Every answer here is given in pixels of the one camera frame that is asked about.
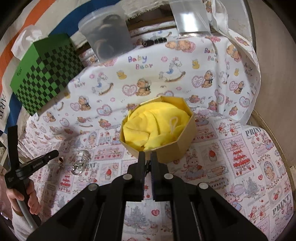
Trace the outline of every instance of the rocking horse print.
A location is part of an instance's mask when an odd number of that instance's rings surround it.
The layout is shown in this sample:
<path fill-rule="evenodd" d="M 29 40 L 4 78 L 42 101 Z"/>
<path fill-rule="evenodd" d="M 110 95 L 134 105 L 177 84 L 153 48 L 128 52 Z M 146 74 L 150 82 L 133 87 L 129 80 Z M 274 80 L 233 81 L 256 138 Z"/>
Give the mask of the rocking horse print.
<path fill-rule="evenodd" d="M 92 87 L 92 92 L 97 93 L 99 96 L 108 93 L 113 87 L 113 83 L 107 83 L 108 77 L 100 72 L 97 78 L 98 85 L 96 87 Z"/>
<path fill-rule="evenodd" d="M 180 67 L 182 63 L 179 61 L 178 57 L 174 57 L 170 62 L 168 71 L 159 73 L 159 79 L 165 82 L 174 82 L 180 80 L 185 74 L 185 71 L 181 71 Z"/>

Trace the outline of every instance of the cardboard box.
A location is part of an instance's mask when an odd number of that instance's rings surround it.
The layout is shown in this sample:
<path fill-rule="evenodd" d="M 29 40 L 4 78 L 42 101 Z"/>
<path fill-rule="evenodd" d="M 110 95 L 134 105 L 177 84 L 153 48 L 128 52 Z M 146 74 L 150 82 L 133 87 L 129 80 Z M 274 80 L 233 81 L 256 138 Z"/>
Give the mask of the cardboard box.
<path fill-rule="evenodd" d="M 186 127 L 184 128 L 184 130 L 182 131 L 182 133 L 180 134 L 179 138 L 176 141 L 152 150 L 145 151 L 146 160 L 150 159 L 151 151 L 156 151 L 157 158 L 160 163 L 169 163 L 174 160 L 181 159 L 185 155 L 187 149 L 189 148 L 196 134 L 196 125 L 194 121 L 194 114 L 183 98 L 172 97 L 172 96 L 159 96 L 154 99 L 145 101 L 139 104 L 139 106 L 145 105 L 151 102 L 161 102 L 161 101 L 173 104 L 179 109 L 186 111 L 186 113 L 190 116 L 188 124 L 186 125 Z M 124 120 L 121 123 L 120 142 L 133 156 L 138 157 L 139 151 L 127 145 L 124 140 L 123 125 L 127 122 L 127 119 L 128 117 L 124 118 Z"/>
<path fill-rule="evenodd" d="M 68 35 L 50 35 L 29 47 L 10 87 L 28 113 L 34 115 L 82 70 Z"/>

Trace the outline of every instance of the octagonal cardboard box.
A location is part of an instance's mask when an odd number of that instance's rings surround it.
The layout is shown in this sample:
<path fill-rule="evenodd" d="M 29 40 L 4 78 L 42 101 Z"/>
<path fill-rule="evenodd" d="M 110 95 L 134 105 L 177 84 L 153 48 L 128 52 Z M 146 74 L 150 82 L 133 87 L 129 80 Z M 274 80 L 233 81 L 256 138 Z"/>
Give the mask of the octagonal cardboard box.
<path fill-rule="evenodd" d="M 187 149 L 189 148 L 196 134 L 196 125 L 194 121 L 194 114 L 183 98 L 173 97 L 173 96 L 159 96 L 139 104 L 135 109 L 147 103 L 161 102 L 161 101 L 173 104 L 179 109 L 184 110 L 190 116 L 190 119 L 187 125 L 185 126 L 184 130 L 181 132 L 179 138 L 176 141 L 160 146 L 155 149 L 145 151 L 146 160 L 150 160 L 151 151 L 156 151 L 157 159 L 160 163 L 169 163 L 174 160 L 181 159 L 185 155 Z M 127 122 L 127 120 L 128 120 L 128 117 L 125 117 L 121 123 L 120 142 L 133 156 L 139 157 L 139 151 L 137 151 L 136 149 L 130 147 L 128 144 L 125 143 L 124 134 L 123 134 L 123 125 Z"/>

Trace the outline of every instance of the white tissue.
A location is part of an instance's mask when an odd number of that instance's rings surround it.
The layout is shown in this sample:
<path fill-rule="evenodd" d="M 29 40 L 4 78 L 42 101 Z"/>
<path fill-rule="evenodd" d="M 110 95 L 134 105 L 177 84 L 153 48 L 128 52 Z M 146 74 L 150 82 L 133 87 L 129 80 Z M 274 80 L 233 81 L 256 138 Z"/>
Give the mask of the white tissue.
<path fill-rule="evenodd" d="M 11 48 L 11 52 L 19 60 L 22 60 L 25 53 L 33 42 L 44 39 L 46 37 L 47 35 L 43 35 L 40 29 L 38 29 L 34 25 L 29 25 L 28 27 L 25 27 L 23 31 L 19 34 Z"/>

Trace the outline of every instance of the yellow cloth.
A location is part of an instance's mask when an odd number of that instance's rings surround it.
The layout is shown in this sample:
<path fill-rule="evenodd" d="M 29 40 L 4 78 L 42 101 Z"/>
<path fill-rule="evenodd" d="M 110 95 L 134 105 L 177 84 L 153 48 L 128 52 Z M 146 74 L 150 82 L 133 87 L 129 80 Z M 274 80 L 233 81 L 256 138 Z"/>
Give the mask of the yellow cloth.
<path fill-rule="evenodd" d="M 146 151 L 177 140 L 190 116 L 166 102 L 152 102 L 137 108 L 123 125 L 125 143 Z"/>

